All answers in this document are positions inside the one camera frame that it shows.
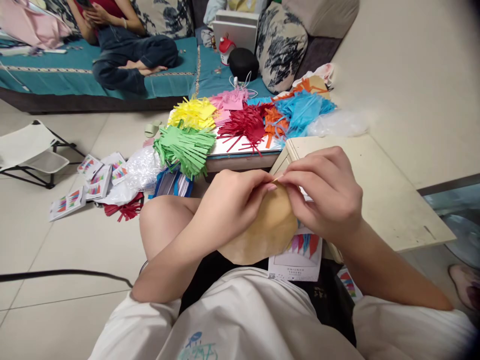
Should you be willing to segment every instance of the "white fabric chair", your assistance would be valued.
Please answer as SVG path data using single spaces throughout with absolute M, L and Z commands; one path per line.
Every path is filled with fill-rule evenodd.
M 20 130 L 0 136 L 0 174 L 52 189 L 55 186 L 54 173 L 68 164 L 80 164 L 80 162 L 70 162 L 67 158 L 57 154 L 58 147 L 69 147 L 85 157 L 77 149 L 77 145 L 66 142 L 41 121 L 34 120 L 30 125 Z M 27 173 L 39 182 L 7 172 L 17 170 Z M 50 174 L 50 182 L 46 182 L 29 170 Z

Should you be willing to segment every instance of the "sitting woman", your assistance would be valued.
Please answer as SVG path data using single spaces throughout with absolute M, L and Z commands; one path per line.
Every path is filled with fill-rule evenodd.
M 83 38 L 100 45 L 92 70 L 104 88 L 140 94 L 145 76 L 175 66 L 175 42 L 165 35 L 142 38 L 146 32 L 130 0 L 67 1 Z

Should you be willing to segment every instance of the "tile floor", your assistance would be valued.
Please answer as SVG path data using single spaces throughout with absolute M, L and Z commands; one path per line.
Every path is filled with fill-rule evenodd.
M 0 135 L 38 118 L 83 152 L 99 158 L 113 151 L 129 157 L 145 140 L 144 125 L 155 117 L 168 118 L 167 112 L 30 116 L 4 102 L 0 102 L 0 114 Z M 75 153 L 66 156 L 78 160 Z M 74 166 L 63 172 L 51 190 L 0 178 L 4 206 L 0 274 L 77 268 L 135 281 L 145 261 L 138 218 L 118 223 L 115 216 L 106 217 L 88 205 L 60 221 L 48 222 L 50 202 L 81 181 Z M 205 189 L 202 185 L 195 189 L 197 195 Z M 441 287 L 456 307 L 465 310 L 447 273 L 448 265 L 460 261 L 445 246 L 404 257 Z M 86 359 L 127 291 L 122 282 L 80 275 L 0 284 L 0 359 Z

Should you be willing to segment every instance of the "floral cushion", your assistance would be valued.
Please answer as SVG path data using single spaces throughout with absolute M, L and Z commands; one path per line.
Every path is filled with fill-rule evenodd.
M 189 0 L 130 0 L 149 35 L 163 34 L 172 39 L 194 34 Z M 80 35 L 67 0 L 46 0 L 47 9 L 59 15 L 74 34 Z
M 292 86 L 307 43 L 300 20 L 272 2 L 261 16 L 256 48 L 259 71 L 268 90 L 278 94 Z
M 130 0 L 146 32 L 172 39 L 194 36 L 189 0 Z
M 67 0 L 45 0 L 45 4 L 48 11 L 61 17 L 65 24 L 71 29 L 72 34 L 81 36 L 79 26 L 70 11 Z

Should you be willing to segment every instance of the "green paper fringe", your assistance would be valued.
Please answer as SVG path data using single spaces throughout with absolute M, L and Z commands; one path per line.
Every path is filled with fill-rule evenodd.
M 172 170 L 180 163 L 180 172 L 189 179 L 198 174 L 207 174 L 207 155 L 215 144 L 217 135 L 211 129 L 197 130 L 191 127 L 169 126 L 160 128 L 160 137 L 153 142 L 153 148 L 160 155 L 162 165 Z

